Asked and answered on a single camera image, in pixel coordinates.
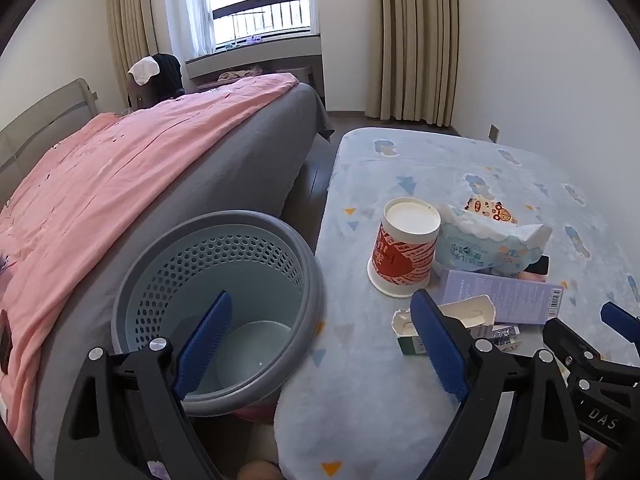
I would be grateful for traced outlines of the small blue patterned box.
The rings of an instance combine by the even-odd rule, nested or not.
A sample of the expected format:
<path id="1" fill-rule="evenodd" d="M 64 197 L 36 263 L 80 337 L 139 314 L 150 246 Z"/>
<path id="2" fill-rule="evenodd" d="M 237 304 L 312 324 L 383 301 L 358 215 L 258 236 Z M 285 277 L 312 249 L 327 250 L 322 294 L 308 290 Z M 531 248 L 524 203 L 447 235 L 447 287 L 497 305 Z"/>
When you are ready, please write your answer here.
<path id="1" fill-rule="evenodd" d="M 496 346 L 510 346 L 510 344 L 518 344 L 518 336 L 520 336 L 520 328 L 517 325 L 494 325 L 491 327 L 491 333 L 488 336 Z"/>

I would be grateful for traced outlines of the chair with clothes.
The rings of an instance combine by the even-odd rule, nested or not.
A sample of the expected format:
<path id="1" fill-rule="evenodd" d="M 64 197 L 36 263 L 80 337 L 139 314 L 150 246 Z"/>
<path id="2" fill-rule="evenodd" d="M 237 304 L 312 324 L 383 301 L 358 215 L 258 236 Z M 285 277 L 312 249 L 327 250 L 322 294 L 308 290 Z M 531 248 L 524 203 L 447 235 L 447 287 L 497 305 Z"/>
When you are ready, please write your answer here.
<path id="1" fill-rule="evenodd" d="M 186 93 L 181 64 L 175 55 L 157 53 L 140 58 L 127 72 L 127 94 L 132 110 L 151 108 Z"/>

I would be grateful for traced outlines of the purple toothpaste box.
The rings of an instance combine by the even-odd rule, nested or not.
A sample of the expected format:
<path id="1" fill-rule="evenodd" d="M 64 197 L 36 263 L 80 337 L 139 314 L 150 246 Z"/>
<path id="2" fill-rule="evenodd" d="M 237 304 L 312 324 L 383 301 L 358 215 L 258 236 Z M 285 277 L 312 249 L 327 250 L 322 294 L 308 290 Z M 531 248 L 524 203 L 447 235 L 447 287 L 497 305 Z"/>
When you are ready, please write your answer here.
<path id="1" fill-rule="evenodd" d="M 445 270 L 435 292 L 438 304 L 451 304 L 487 296 L 502 324 L 544 325 L 556 318 L 562 304 L 563 287 L 543 282 L 483 273 Z"/>

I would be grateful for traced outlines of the torn white carton box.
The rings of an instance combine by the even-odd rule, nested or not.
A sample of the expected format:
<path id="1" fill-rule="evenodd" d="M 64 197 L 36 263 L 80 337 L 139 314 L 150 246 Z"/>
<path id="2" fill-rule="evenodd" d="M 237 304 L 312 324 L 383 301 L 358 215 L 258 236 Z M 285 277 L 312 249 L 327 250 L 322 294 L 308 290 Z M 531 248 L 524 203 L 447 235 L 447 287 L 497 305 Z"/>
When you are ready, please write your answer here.
<path id="1" fill-rule="evenodd" d="M 491 330 L 496 322 L 496 307 L 486 295 L 441 304 L 439 310 L 443 315 L 460 321 L 474 338 L 480 336 L 485 328 Z M 409 310 L 397 310 L 394 313 L 392 330 L 404 356 L 427 354 Z"/>

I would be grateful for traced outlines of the blue white wipes packet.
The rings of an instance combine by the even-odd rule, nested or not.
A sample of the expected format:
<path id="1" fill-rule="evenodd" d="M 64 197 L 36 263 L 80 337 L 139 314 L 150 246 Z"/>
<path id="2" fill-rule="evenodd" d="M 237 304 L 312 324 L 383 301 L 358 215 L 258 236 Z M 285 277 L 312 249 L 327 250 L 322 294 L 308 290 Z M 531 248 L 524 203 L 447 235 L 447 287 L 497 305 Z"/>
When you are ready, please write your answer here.
<path id="1" fill-rule="evenodd" d="M 488 271 L 514 276 L 539 260 L 552 234 L 550 226 L 492 220 L 465 209 L 441 204 L 434 269 Z"/>

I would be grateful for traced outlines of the grey perforated trash basket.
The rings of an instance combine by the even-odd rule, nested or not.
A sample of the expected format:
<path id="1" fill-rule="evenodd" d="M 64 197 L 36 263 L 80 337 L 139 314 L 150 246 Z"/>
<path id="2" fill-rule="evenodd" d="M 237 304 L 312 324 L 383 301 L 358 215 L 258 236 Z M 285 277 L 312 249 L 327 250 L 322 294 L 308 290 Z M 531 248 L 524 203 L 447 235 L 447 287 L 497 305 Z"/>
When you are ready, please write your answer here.
<path id="1" fill-rule="evenodd" d="M 269 214 L 226 210 L 167 232 L 134 263 L 114 304 L 115 350 L 170 344 L 169 383 L 190 416 L 271 404 L 322 315 L 314 254 Z"/>

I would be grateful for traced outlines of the wall outlet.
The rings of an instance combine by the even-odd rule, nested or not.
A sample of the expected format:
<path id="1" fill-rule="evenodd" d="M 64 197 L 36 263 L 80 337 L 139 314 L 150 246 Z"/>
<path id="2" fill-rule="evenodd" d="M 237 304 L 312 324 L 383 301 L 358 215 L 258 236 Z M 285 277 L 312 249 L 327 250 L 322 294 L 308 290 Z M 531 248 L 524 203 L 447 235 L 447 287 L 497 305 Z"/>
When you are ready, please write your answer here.
<path id="1" fill-rule="evenodd" d="M 497 143 L 499 137 L 499 128 L 495 125 L 491 125 L 489 128 L 488 139 L 491 140 L 492 143 Z"/>

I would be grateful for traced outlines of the white sheer curtain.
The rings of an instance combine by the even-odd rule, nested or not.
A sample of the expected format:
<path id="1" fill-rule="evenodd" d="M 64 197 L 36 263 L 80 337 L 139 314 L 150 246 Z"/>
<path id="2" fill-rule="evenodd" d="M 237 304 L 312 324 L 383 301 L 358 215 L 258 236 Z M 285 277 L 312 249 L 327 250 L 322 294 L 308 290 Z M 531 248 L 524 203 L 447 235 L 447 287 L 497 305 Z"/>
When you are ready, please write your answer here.
<path id="1" fill-rule="evenodd" d="M 212 54 L 216 48 L 210 0 L 186 0 L 186 16 L 194 58 Z"/>

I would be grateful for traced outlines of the red white paper cup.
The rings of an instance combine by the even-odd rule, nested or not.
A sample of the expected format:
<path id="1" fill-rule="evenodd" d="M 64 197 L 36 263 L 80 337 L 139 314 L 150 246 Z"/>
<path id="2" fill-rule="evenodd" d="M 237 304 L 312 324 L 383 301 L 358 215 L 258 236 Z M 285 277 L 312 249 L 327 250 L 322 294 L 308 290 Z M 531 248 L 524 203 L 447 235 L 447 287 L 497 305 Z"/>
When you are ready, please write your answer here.
<path id="1" fill-rule="evenodd" d="M 441 223 L 438 210 L 423 200 L 390 200 L 368 261 L 371 284 L 393 298 L 408 298 L 425 288 L 431 279 Z"/>

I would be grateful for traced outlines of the grey headboard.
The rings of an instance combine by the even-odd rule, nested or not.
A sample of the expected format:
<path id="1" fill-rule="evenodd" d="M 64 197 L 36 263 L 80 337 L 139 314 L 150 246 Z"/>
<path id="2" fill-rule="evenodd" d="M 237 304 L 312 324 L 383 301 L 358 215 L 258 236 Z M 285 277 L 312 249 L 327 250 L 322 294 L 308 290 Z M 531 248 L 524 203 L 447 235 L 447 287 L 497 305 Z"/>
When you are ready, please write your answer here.
<path id="1" fill-rule="evenodd" d="M 1 205 L 47 150 L 96 117 L 97 100 L 87 81 L 78 78 L 29 107 L 1 130 Z"/>

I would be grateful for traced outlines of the beige curtain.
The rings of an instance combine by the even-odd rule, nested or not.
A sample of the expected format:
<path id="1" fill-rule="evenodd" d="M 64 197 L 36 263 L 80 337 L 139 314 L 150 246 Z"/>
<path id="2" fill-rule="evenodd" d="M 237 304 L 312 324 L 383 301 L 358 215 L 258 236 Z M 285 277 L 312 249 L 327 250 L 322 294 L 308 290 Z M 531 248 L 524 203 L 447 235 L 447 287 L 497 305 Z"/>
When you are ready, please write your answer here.
<path id="1" fill-rule="evenodd" d="M 459 0 L 371 0 L 366 115 L 450 126 L 459 40 Z"/>
<path id="2" fill-rule="evenodd" d="M 120 93 L 128 101 L 128 70 L 145 56 L 157 54 L 151 0 L 106 0 L 110 45 Z"/>

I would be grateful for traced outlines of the small black block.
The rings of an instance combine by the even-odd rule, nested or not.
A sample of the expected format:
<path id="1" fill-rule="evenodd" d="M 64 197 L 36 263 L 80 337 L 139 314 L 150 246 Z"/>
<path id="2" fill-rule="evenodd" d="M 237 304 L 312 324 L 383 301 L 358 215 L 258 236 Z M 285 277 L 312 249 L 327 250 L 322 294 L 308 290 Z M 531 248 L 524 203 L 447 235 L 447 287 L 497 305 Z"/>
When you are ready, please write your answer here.
<path id="1" fill-rule="evenodd" d="M 547 275 L 549 272 L 549 257 L 542 255 L 538 261 L 532 263 L 527 271 L 538 275 Z"/>

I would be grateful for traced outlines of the grey bed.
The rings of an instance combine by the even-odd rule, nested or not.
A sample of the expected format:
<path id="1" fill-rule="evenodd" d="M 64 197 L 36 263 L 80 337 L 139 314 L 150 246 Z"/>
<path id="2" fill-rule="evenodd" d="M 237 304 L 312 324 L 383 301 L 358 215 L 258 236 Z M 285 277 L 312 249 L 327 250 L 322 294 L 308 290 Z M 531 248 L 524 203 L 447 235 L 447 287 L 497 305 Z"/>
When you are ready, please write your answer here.
<path id="1" fill-rule="evenodd" d="M 299 171 L 329 118 L 308 84 L 296 84 L 241 125 L 166 188 L 75 288 L 42 346 L 32 416 L 32 462 L 54 476 L 58 435 L 82 362 L 111 348 L 113 304 L 130 266 L 154 240 L 186 220 L 218 210 L 280 216 Z"/>

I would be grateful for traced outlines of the light blue patterned tablecloth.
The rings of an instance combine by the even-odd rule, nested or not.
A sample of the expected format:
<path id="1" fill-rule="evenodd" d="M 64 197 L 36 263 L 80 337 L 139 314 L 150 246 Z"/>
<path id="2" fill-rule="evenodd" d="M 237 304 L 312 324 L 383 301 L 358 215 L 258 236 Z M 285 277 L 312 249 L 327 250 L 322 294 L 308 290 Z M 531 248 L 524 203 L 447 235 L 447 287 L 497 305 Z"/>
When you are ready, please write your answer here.
<path id="1" fill-rule="evenodd" d="M 408 300 L 384 295 L 368 275 L 386 205 L 396 198 L 442 210 L 437 270 L 504 273 L 521 257 L 514 235 L 465 233 L 464 219 L 477 214 L 473 198 L 500 204 L 492 217 L 500 226 L 548 226 L 552 313 L 605 359 L 639 361 L 636 348 L 600 318 L 606 302 L 638 312 L 639 273 L 608 215 L 559 165 L 484 141 L 359 128 L 337 149 L 319 234 L 320 330 L 274 420 L 286 478 L 414 479 L 457 411 L 430 359 L 401 350 L 393 318 Z"/>

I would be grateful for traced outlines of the red cartoon snack wrapper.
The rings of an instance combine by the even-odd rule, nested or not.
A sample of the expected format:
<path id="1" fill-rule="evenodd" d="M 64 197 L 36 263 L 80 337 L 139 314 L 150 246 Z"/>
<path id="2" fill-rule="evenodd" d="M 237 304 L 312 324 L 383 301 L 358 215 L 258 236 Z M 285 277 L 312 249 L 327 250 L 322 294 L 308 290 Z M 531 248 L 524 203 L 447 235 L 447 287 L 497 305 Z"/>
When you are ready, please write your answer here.
<path id="1" fill-rule="evenodd" d="M 500 200 L 491 200 L 484 196 L 472 196 L 464 206 L 465 210 L 481 214 L 495 221 L 517 224 L 518 219 L 512 212 L 503 206 Z"/>

